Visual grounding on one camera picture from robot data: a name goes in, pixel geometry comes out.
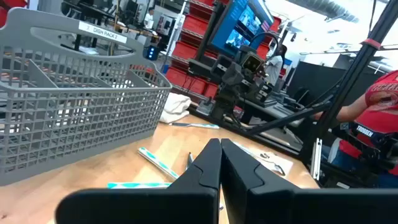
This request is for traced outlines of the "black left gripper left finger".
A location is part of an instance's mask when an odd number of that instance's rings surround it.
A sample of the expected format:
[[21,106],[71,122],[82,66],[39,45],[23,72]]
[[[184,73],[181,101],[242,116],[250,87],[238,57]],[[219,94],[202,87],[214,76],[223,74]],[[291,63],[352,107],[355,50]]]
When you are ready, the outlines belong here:
[[64,197],[56,223],[217,223],[222,147],[210,139],[165,189],[85,189]]

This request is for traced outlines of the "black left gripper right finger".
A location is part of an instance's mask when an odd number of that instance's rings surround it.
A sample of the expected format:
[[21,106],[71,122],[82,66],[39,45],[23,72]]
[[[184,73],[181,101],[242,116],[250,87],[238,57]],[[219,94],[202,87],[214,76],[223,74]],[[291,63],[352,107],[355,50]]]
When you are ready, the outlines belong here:
[[230,223],[397,224],[396,189],[301,189],[221,140]]

